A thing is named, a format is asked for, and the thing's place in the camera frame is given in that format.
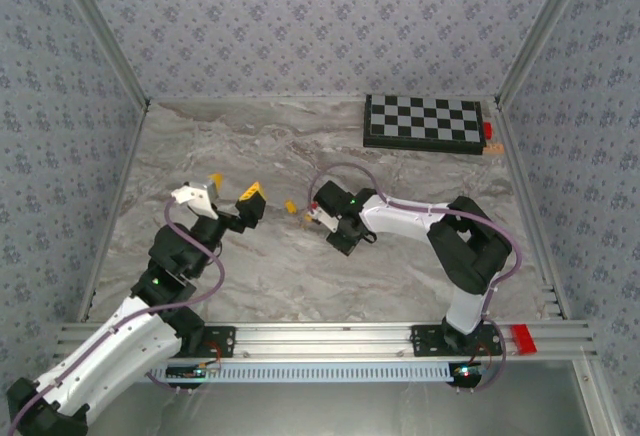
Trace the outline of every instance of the chessboard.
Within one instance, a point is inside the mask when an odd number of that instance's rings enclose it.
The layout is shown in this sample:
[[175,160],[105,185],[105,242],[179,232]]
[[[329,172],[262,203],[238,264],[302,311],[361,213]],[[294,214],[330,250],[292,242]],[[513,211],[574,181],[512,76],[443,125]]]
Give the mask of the chessboard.
[[486,145],[478,101],[368,95],[364,146],[482,154]]

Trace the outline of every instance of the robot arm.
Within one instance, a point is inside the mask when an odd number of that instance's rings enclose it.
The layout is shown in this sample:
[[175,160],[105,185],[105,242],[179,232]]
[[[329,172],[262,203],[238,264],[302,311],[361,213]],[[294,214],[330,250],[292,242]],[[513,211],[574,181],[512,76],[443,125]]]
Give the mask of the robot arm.
[[[185,183],[172,197],[198,216],[190,230],[176,226],[212,252],[227,230],[242,233],[255,228],[266,204],[258,183],[237,201],[238,215],[218,211],[212,203],[217,197],[213,182]],[[147,371],[178,353],[192,355],[203,342],[204,321],[186,306],[132,316],[187,301],[195,292],[189,280],[200,277],[209,257],[169,226],[157,232],[149,256],[148,267],[131,288],[131,295],[91,338],[36,382],[21,378],[9,388],[9,412],[14,420],[39,392],[52,387],[20,421],[21,434],[86,435],[88,426],[111,401]]]
[[[460,196],[451,204],[387,199],[384,202],[373,189],[353,195],[329,181],[313,198],[309,216],[331,231],[327,242],[347,256],[361,240],[374,243],[378,233],[430,243],[455,285],[443,320],[445,340],[453,348],[467,349],[480,326],[489,285],[504,267],[511,245],[483,224],[432,212],[448,208],[488,219],[470,198]],[[462,235],[467,232],[465,240]]]

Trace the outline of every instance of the red clip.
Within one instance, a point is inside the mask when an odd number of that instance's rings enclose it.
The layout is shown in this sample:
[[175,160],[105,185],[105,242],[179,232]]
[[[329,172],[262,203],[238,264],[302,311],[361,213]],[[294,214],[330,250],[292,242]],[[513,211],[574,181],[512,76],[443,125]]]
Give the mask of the red clip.
[[484,137],[489,140],[493,137],[493,128],[491,127],[491,123],[483,123],[484,128]]
[[514,324],[511,326],[511,335],[519,354],[535,354],[538,352],[538,348],[536,348],[526,324]]

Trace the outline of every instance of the marble tabletop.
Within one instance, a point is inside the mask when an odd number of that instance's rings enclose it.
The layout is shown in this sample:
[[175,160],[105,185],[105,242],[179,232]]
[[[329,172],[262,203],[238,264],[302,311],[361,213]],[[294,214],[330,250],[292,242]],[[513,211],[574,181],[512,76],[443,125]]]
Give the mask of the marble tabletop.
[[[325,242],[325,230],[286,211],[287,199],[304,208],[318,168],[343,161],[366,166],[385,192],[398,198],[433,203],[460,194],[473,198],[521,242],[525,255],[521,271],[494,297],[493,316],[540,317],[542,282],[504,157],[363,148],[363,110],[364,102],[348,101],[152,104],[89,319],[108,318],[146,268],[170,192],[184,181],[219,172],[225,177],[216,203],[220,209],[233,211],[254,181],[262,183],[268,202],[255,230],[225,235],[225,284],[194,308],[206,321],[439,321],[453,286],[430,246],[382,234],[345,257]],[[352,192],[370,187],[355,170],[333,174]],[[187,225],[195,219],[183,208],[173,216]],[[212,265],[196,285],[203,290],[217,277]]]

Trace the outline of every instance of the patterned wallpaper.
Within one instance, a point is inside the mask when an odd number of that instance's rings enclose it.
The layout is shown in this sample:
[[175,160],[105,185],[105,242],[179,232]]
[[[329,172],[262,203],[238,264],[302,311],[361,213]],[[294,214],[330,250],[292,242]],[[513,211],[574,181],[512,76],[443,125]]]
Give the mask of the patterned wallpaper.
[[97,0],[148,97],[495,94],[543,0]]
[[640,0],[572,0],[509,109],[576,318],[640,434]]
[[76,317],[137,110],[71,0],[0,0],[0,432],[4,392]]

